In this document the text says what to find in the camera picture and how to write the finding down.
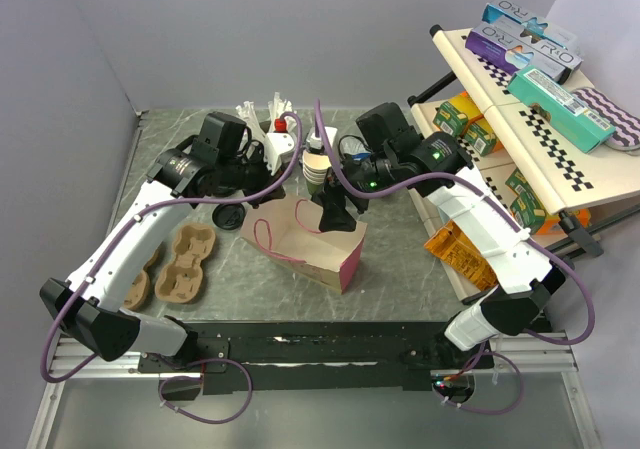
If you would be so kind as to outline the pink paper gift bag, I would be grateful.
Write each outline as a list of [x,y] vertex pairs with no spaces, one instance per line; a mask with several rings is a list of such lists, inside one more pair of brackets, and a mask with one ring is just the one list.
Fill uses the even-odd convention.
[[343,294],[358,268],[367,225],[322,233],[321,216],[320,206],[287,195],[249,210],[240,235],[272,262]]

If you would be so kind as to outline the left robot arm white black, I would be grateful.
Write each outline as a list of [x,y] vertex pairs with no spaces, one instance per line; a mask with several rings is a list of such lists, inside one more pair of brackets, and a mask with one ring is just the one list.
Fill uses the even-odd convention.
[[195,208],[242,192],[257,204],[281,192],[295,153],[287,133],[251,130],[232,115],[211,112],[200,132],[157,156],[130,208],[94,253],[63,280],[39,291],[62,331],[105,361],[130,350],[160,353],[177,371],[198,356],[195,333],[169,318],[137,316],[125,306],[135,278],[159,244]]

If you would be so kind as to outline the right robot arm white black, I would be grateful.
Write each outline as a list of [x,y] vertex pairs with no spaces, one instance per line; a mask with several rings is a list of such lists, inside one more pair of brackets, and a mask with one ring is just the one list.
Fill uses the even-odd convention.
[[364,202],[401,188],[416,190],[469,238],[497,276],[487,295],[448,323],[445,337],[436,345],[438,359],[459,367],[477,344],[499,334],[527,331],[572,268],[537,244],[506,212],[453,136],[423,136],[395,103],[368,111],[357,124],[371,154],[361,160],[339,158],[321,109],[314,109],[314,133],[321,138],[342,191]]

